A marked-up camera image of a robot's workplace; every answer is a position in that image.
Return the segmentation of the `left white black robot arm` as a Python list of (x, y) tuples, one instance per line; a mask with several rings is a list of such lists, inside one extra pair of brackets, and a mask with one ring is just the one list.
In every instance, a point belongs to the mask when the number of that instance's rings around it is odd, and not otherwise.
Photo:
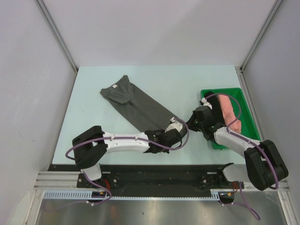
[(165, 130), (147, 130), (135, 135), (112, 134), (104, 132), (101, 126), (93, 126), (72, 140), (73, 147), (65, 156), (75, 161), (75, 166), (87, 176), (87, 182), (97, 188), (104, 181), (99, 161), (106, 153), (168, 153), (182, 148), (186, 134), (187, 129), (177, 121)]

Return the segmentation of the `grey t shirt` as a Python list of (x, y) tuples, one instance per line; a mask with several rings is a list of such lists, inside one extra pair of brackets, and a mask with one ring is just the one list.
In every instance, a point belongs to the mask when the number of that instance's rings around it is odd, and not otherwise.
[(165, 130), (176, 115), (143, 92), (124, 75), (100, 91), (114, 109), (139, 131)]

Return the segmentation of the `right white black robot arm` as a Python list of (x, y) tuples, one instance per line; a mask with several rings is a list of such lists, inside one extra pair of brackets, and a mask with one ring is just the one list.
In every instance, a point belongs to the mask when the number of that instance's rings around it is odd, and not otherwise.
[(207, 141), (223, 145), (245, 159), (244, 165), (229, 164), (216, 176), (221, 188), (241, 181), (261, 191), (277, 189), (279, 182), (288, 177), (289, 171), (273, 141), (253, 140), (217, 123), (208, 106), (193, 110), (187, 125), (190, 130), (202, 132)]

